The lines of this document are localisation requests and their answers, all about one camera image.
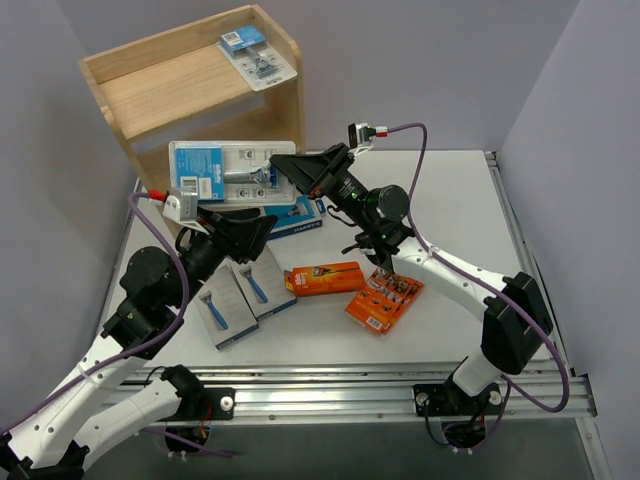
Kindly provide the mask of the grey harry's razor box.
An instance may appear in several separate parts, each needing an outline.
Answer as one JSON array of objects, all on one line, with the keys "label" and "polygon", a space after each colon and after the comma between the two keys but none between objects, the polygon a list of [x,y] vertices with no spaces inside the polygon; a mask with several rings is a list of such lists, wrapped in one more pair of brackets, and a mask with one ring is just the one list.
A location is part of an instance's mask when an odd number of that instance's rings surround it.
[{"label": "grey harry's razor box", "polygon": [[228,266],[220,267],[194,298],[214,347],[222,350],[259,329]]},{"label": "grey harry's razor box", "polygon": [[297,303],[285,286],[284,272],[273,252],[265,246],[255,261],[230,263],[231,271],[252,314],[261,322]]}]

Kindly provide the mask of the Gillette blue razor blister pack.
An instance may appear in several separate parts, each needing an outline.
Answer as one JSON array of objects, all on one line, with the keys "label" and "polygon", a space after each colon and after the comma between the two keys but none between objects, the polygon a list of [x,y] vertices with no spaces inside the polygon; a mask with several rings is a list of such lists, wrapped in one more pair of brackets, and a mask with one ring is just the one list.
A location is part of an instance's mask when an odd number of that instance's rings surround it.
[{"label": "Gillette blue razor blister pack", "polygon": [[216,46],[254,92],[297,77],[297,71],[254,25],[221,34]]}]

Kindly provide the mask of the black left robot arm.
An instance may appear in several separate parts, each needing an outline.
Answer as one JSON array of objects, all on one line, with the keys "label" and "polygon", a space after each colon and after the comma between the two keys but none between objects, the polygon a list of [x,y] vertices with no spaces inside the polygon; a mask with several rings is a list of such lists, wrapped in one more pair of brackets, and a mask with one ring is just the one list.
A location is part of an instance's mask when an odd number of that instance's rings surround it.
[{"label": "black left robot arm", "polygon": [[188,304],[225,261],[248,263],[266,246],[276,218],[255,209],[201,211],[198,230],[175,245],[147,246],[129,259],[125,299],[72,372],[27,419],[1,434],[1,468],[10,479],[80,479],[102,455],[160,420],[196,419],[212,408],[185,366],[170,366],[118,404],[104,400],[169,342]]}]

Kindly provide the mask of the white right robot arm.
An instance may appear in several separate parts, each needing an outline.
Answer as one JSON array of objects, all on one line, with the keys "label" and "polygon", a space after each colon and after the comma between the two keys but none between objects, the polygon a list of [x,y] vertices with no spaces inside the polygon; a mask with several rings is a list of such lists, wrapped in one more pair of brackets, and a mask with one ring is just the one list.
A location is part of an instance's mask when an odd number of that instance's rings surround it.
[{"label": "white right robot arm", "polygon": [[344,144],[317,154],[275,154],[270,162],[300,193],[328,198],[358,228],[356,247],[382,270],[417,280],[461,305],[482,324],[480,346],[449,376],[444,400],[469,411],[503,375],[518,375],[541,346],[553,344],[537,282],[479,268],[425,240],[412,224],[410,195],[394,184],[368,189],[350,171]]}]

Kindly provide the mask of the wooden two-tier shelf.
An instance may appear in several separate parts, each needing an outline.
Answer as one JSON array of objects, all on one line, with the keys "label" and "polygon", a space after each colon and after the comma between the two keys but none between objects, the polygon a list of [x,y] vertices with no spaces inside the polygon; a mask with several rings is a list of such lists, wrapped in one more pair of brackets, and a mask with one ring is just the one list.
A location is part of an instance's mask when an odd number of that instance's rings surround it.
[{"label": "wooden two-tier shelf", "polygon": [[[254,25],[297,77],[254,92],[216,44]],[[170,185],[171,141],[292,141],[305,149],[302,55],[261,7],[246,5],[84,59],[85,79],[147,189]]]}]

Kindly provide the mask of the blue Harry's razor box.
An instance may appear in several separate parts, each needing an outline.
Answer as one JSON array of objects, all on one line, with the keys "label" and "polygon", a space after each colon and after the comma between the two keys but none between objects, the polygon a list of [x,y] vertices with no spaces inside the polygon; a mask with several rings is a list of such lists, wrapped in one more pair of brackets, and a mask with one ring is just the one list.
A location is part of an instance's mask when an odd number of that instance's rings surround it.
[{"label": "blue Harry's razor box", "polygon": [[313,200],[304,195],[298,196],[294,205],[265,206],[261,210],[265,215],[277,218],[269,234],[270,240],[318,229],[323,226],[327,214],[321,199]]}]

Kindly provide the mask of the orange Gillette Fusion box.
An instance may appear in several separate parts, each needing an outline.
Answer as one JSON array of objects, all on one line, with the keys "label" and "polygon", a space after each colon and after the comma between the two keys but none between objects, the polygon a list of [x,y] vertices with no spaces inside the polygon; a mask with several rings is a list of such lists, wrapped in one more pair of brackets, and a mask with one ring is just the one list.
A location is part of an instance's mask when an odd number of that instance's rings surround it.
[{"label": "orange Gillette Fusion box", "polygon": [[284,284],[296,297],[355,292],[365,283],[356,261],[295,267],[284,271]]}]

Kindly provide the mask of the orange razor cartridge pack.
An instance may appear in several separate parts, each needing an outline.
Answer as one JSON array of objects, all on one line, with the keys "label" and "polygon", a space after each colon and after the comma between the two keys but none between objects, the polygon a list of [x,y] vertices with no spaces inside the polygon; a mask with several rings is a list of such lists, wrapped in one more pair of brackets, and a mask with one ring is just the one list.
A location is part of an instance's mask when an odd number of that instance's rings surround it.
[{"label": "orange razor cartridge pack", "polygon": [[376,335],[386,335],[420,295],[424,284],[377,267],[344,312]]}]

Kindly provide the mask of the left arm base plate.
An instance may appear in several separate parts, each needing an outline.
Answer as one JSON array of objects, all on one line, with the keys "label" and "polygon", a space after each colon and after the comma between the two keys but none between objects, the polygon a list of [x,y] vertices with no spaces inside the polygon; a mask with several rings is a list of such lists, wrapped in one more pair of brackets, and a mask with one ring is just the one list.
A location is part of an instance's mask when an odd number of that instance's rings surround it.
[{"label": "left arm base plate", "polygon": [[175,421],[226,421],[234,417],[236,390],[231,387],[204,388],[181,399]]}]

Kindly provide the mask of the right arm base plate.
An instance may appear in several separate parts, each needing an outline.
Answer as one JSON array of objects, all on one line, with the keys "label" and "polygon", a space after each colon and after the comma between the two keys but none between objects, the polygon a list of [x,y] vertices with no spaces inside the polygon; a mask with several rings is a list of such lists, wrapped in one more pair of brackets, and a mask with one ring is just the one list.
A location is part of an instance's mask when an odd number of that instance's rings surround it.
[{"label": "right arm base plate", "polygon": [[422,383],[412,386],[416,414],[424,418],[497,415],[503,404],[499,386],[491,383],[469,396],[453,383]]}]

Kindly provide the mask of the aluminium table frame rail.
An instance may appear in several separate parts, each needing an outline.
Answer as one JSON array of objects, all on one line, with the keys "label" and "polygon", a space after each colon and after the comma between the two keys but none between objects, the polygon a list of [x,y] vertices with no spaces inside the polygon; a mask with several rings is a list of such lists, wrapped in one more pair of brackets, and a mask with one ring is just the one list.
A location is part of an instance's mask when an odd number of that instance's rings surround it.
[{"label": "aluminium table frame rail", "polygon": [[[429,240],[493,271],[533,270],[492,154],[371,152],[353,171],[370,187],[408,186],[418,174],[425,210],[416,221]],[[384,336],[347,317],[348,302],[346,294],[301,299],[222,350],[190,308],[176,336],[104,404],[136,394],[160,366],[183,364],[209,387],[236,390],[236,424],[412,422],[412,386],[442,382],[480,342],[480,324],[432,288]]]}]

